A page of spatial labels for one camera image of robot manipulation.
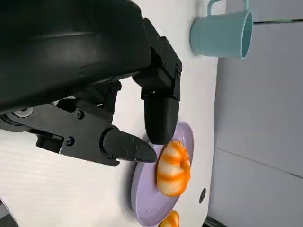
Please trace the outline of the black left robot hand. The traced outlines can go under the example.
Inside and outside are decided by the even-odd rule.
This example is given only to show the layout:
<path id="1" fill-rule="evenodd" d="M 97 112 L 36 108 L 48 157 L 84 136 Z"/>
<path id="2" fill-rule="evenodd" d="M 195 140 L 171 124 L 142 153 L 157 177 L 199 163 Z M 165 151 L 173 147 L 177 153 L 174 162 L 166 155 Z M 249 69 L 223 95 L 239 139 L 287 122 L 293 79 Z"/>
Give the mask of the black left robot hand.
<path id="1" fill-rule="evenodd" d="M 182 63 L 130 0 L 3 0 L 0 127 L 39 148 L 117 166 L 153 163 L 176 129 Z M 112 124 L 121 79 L 141 87 L 149 142 Z"/>

